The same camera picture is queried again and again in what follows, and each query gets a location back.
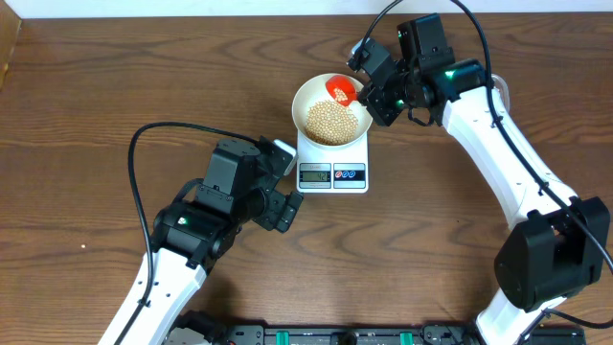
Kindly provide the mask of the red plastic measuring scoop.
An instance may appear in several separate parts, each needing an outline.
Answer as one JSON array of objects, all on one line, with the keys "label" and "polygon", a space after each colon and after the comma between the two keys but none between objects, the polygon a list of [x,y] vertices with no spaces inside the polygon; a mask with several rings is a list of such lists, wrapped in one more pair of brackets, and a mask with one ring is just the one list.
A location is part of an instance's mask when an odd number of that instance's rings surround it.
[{"label": "red plastic measuring scoop", "polygon": [[340,88],[346,93],[349,100],[345,103],[339,103],[343,106],[349,106],[352,102],[354,102],[357,99],[357,92],[352,82],[347,77],[344,77],[341,75],[335,75],[326,81],[325,87],[329,95],[333,99],[334,99],[333,90],[335,88]]}]

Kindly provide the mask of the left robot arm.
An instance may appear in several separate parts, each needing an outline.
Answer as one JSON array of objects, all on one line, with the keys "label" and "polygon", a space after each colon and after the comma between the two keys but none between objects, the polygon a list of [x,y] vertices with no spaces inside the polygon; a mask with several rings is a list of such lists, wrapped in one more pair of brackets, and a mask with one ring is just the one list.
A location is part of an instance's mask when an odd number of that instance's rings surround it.
[{"label": "left robot arm", "polygon": [[286,232],[304,199],[278,192],[297,151],[276,139],[220,140],[204,177],[184,185],[153,222],[130,292],[101,338],[103,344],[161,344],[179,312],[203,286],[243,224]]}]

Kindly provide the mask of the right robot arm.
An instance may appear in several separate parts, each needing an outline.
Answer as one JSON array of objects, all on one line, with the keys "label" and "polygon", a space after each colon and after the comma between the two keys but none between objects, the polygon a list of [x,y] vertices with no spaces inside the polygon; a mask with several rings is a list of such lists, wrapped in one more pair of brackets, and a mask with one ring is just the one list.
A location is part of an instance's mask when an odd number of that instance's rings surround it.
[{"label": "right robot arm", "polygon": [[595,284],[612,265],[606,251],[610,214],[558,179],[513,122],[494,88],[490,60],[457,60],[436,14],[397,26],[400,58],[369,35],[349,66],[368,82],[358,94],[374,121],[428,112],[467,152],[494,192],[510,234],[494,259],[498,289],[475,321],[481,344],[522,344],[546,317]]}]

